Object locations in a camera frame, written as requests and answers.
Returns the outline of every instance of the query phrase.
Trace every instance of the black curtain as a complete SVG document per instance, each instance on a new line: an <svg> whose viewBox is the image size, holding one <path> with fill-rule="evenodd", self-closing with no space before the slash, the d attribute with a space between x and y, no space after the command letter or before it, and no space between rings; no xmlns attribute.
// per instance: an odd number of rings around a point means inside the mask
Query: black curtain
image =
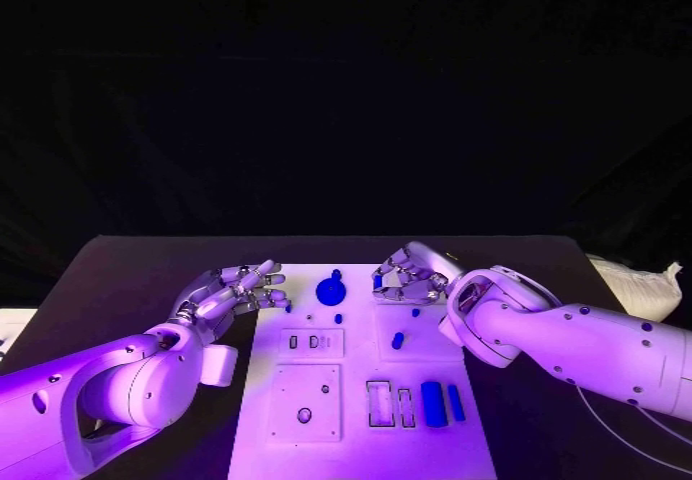
<svg viewBox="0 0 692 480"><path fill-rule="evenodd" d="M98 234L568 233L684 257L685 5L15 5L2 305Z"/></svg>

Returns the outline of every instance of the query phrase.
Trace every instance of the circular hole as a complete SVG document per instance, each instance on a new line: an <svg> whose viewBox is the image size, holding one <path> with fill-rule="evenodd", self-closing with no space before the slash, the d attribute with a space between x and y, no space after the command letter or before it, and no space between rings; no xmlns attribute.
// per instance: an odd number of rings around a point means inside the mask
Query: circular hole
<svg viewBox="0 0 692 480"><path fill-rule="evenodd" d="M310 421L310 418L313 418L313 412L309 408L302 408L299 410L299 422L307 423Z"/></svg>

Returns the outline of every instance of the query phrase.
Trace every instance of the table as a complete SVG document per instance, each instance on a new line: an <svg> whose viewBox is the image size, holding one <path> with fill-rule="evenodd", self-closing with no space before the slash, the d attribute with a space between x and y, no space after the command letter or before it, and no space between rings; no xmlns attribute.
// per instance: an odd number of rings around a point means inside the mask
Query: table
<svg viewBox="0 0 692 480"><path fill-rule="evenodd" d="M0 363L8 374L162 322L182 288L211 268L273 258L284 263L377 263L410 240L450 252L465 268L503 264L565 303L622 311L577 243L564 237L97 237L81 250ZM257 315L221 339L240 350L234 384L201 386L183 418L90 478L222 480L228 475ZM574 387L527 355L506 369L466 356L469 377L501 479L688 478L638 455L604 431ZM692 468L689 446L640 413L589 399L617 432L656 457ZM688 437L692 426L661 416Z"/></svg>

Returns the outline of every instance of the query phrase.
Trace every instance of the blue object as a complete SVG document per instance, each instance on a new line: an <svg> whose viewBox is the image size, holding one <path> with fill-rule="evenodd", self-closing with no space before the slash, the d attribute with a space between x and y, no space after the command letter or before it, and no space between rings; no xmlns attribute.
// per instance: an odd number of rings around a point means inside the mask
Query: blue object
<svg viewBox="0 0 692 480"><path fill-rule="evenodd" d="M440 382L421 384L423 409L426 425L433 428L447 426L447 411L444 410L443 386Z"/></svg>
<svg viewBox="0 0 692 480"><path fill-rule="evenodd" d="M335 270L332 277L318 285L318 300L323 305L339 305L346 297L346 286L342 283L342 272Z"/></svg>
<svg viewBox="0 0 692 480"><path fill-rule="evenodd" d="M466 420L465 409L462 408L462 398L459 398L459 388L456 385L447 387L450 394L452 412L454 413L454 420L463 422Z"/></svg>
<svg viewBox="0 0 692 480"><path fill-rule="evenodd" d="M404 334L401 332L397 332L394 334L392 348L398 350L403 344L404 344Z"/></svg>

